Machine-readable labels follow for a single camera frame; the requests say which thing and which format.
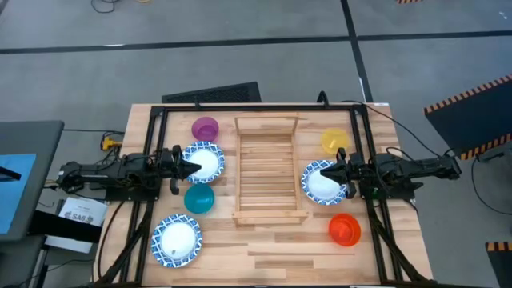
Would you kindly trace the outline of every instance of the blue patterned bowl rim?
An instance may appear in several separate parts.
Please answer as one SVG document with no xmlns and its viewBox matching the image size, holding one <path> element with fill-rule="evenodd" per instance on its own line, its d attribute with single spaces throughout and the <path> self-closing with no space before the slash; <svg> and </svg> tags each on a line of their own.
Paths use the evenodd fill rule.
<svg viewBox="0 0 512 288">
<path fill-rule="evenodd" d="M 190 144 L 185 148 L 185 152 L 183 152 L 183 159 L 189 161 L 190 156 L 194 154 L 198 150 L 209 150 L 212 151 L 218 158 L 218 168 L 217 171 L 209 176 L 208 178 L 199 178 L 194 176 L 193 174 L 186 178 L 188 182 L 199 184 L 199 183 L 209 183 L 213 180 L 217 179 L 218 176 L 224 171 L 224 152 L 217 146 L 217 144 L 209 142 L 209 141 L 199 141 L 193 144 Z"/>
<path fill-rule="evenodd" d="M 187 256 L 183 258 L 171 258 L 165 252 L 163 252 L 161 242 L 162 233 L 170 224 L 178 222 L 188 224 L 190 227 L 194 229 L 196 243 L 192 252 L 190 252 L 190 254 L 188 254 Z M 157 259 L 158 263 L 169 268 L 179 268 L 192 262 L 192 260 L 194 260 L 198 256 L 201 247 L 202 234 L 201 229 L 199 228 L 199 223 L 191 216 L 184 214 L 174 214 L 167 218 L 164 218 L 154 229 L 153 236 L 151 236 L 151 253 L 153 253 L 153 256 Z"/>
<path fill-rule="evenodd" d="M 311 193 L 310 188 L 307 185 L 310 175 L 313 172 L 327 168 L 332 165 L 334 165 L 334 162 L 331 160 L 313 161 L 306 166 L 306 168 L 304 169 L 304 173 L 302 173 L 301 184 L 302 184 L 302 189 L 304 190 L 304 193 L 306 193 L 306 195 L 309 199 L 313 200 L 314 202 L 316 202 L 320 205 L 327 205 L 327 206 L 336 205 L 336 204 L 339 204 L 343 199 L 346 198 L 346 192 L 345 192 L 346 185 L 345 184 L 340 185 L 338 194 L 336 194 L 336 196 L 334 196 L 332 199 L 328 199 L 328 200 L 320 199 L 320 198 L 314 196 L 314 194 Z"/>
</svg>

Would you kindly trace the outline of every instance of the yellow clamp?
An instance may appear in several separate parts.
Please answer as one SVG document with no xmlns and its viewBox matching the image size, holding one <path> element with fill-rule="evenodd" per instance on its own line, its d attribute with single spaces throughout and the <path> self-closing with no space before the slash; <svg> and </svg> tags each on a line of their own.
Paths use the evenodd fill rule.
<svg viewBox="0 0 512 288">
<path fill-rule="evenodd" d="M 112 147 L 121 146 L 121 145 L 122 145 L 122 142 L 114 141 L 110 137 L 105 137 L 105 139 L 103 139 L 103 141 L 102 141 L 102 150 L 108 151 Z"/>
</svg>

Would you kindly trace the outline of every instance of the red cup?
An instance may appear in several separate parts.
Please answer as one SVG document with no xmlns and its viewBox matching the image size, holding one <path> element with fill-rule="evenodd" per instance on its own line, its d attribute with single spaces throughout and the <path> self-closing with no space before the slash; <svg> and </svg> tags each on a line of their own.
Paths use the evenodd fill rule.
<svg viewBox="0 0 512 288">
<path fill-rule="evenodd" d="M 199 141 L 214 141 L 218 135 L 218 123 L 212 117 L 201 117 L 192 124 L 192 135 Z"/>
<path fill-rule="evenodd" d="M 353 246 L 361 238 L 361 227 L 351 215 L 338 214 L 329 222 L 329 235 L 341 246 Z"/>
</svg>

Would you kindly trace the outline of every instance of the yellow cup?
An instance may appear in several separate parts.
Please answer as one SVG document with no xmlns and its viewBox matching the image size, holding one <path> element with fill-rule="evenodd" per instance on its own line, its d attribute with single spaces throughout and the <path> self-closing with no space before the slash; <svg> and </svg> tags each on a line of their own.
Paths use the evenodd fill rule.
<svg viewBox="0 0 512 288">
<path fill-rule="evenodd" d="M 349 145 L 349 137 L 344 130 L 329 128 L 322 135 L 322 148 L 329 154 L 336 154 L 338 148 L 346 148 Z"/>
</svg>

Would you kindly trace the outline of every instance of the plastic cup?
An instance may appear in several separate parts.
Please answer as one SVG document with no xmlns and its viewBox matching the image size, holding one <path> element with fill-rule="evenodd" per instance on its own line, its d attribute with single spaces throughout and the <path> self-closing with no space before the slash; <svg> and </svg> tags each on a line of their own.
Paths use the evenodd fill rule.
<svg viewBox="0 0 512 288">
<path fill-rule="evenodd" d="M 322 135 L 322 148 L 329 154 L 336 154 L 338 148 L 348 147 L 349 137 L 345 131 L 329 128 Z"/>
<path fill-rule="evenodd" d="M 201 117 L 192 124 L 192 135 L 199 141 L 214 141 L 218 135 L 218 123 L 212 117 Z"/>
<path fill-rule="evenodd" d="M 214 191 L 207 184 L 196 184 L 186 191 L 185 208 L 194 214 L 208 212 L 214 203 Z"/>
<path fill-rule="evenodd" d="M 329 235 L 341 246 L 353 246 L 361 238 L 361 227 L 351 215 L 338 214 L 329 222 Z"/>
</svg>

